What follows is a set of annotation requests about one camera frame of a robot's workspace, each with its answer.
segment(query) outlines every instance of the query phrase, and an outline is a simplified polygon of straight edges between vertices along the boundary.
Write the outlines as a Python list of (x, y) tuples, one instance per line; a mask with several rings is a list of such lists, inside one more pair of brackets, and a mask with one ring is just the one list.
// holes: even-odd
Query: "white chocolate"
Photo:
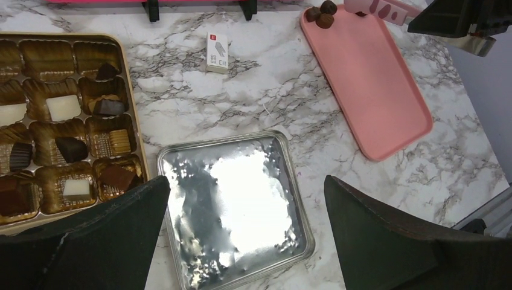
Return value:
[(87, 179), (68, 179), (64, 184), (62, 195), (70, 201), (91, 199), (89, 181)]
[(80, 115), (82, 111), (77, 95), (48, 98), (46, 105), (50, 111), (51, 120), (54, 122), (69, 120)]
[(8, 126), (23, 119), (27, 104), (0, 106), (0, 126)]

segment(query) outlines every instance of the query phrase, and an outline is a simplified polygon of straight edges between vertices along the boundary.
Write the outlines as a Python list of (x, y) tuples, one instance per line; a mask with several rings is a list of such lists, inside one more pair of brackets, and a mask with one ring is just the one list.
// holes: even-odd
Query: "white marble surface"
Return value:
[[(426, 4), (414, 0), (420, 7)], [(246, 22), (237, 4), (164, 7), (150, 24), (139, 5), (3, 0), (0, 30), (96, 32), (127, 51), (152, 174), (168, 144), (278, 129), (290, 140), (316, 239), (312, 258), (241, 289), (344, 289), (323, 181), (336, 175), (387, 204), (453, 225), (508, 187), (447, 50), (389, 26), (434, 116), (426, 137), (388, 160), (365, 159), (298, 23), (309, 4), (265, 5)], [(230, 39), (230, 73), (205, 73), (205, 35)], [(162, 228), (149, 290), (177, 289)]]

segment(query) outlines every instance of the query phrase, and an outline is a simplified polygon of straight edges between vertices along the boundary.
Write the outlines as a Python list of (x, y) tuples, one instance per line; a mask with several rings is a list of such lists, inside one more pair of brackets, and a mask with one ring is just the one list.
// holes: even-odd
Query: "small white box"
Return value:
[(206, 70), (225, 74), (228, 72), (228, 37), (208, 33), (206, 36)]

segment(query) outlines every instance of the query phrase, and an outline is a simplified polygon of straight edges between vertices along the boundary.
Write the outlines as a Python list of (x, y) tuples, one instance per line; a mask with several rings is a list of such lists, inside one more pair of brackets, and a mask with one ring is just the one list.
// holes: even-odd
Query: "pink object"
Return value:
[(426, 135), (432, 116), (385, 23), (338, 6), (334, 24), (300, 23), (366, 157), (381, 161)]
[(420, 10), (397, 0), (345, 0), (345, 11), (362, 12), (402, 26), (405, 18), (420, 14)]

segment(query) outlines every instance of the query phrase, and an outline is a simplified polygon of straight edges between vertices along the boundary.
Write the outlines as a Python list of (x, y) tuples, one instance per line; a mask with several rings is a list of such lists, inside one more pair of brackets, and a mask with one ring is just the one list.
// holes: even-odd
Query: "milk chocolate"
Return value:
[(110, 80), (119, 74), (119, 71), (111, 64), (104, 63), (98, 69), (96, 80)]
[(32, 144), (14, 143), (9, 157), (9, 170), (15, 172), (27, 168), (32, 159)]
[(306, 10), (306, 20), (307, 22), (313, 22), (316, 21), (322, 12), (320, 12), (320, 9), (318, 7), (311, 7), (308, 10)]
[(100, 100), (94, 106), (94, 115), (117, 116), (124, 113), (124, 104), (121, 101)]
[(110, 148), (114, 155), (128, 154), (132, 151), (126, 129), (109, 132)]
[(55, 144), (67, 163), (84, 160), (89, 155), (87, 145), (73, 137), (57, 137)]
[(16, 178), (0, 179), (0, 216), (16, 216), (30, 212), (27, 194)]
[(134, 188), (139, 179), (135, 172), (112, 164), (103, 169), (98, 180), (125, 192)]
[(337, 10), (338, 10), (338, 7), (331, 0), (324, 1), (324, 3), (322, 3), (322, 5), (320, 6), (320, 12), (329, 14), (329, 15), (336, 14)]
[(328, 29), (331, 27), (334, 23), (334, 17), (330, 14), (322, 14), (320, 15), (320, 18), (316, 20), (316, 24), (318, 27), (323, 29)]
[(102, 95), (99, 98), (95, 98), (94, 100), (89, 101), (89, 103), (87, 104), (89, 106), (89, 110), (90, 110), (91, 113), (94, 112), (94, 108), (96, 107), (96, 103), (101, 101), (101, 100), (118, 101), (120, 99), (119, 99), (119, 97), (117, 95)]

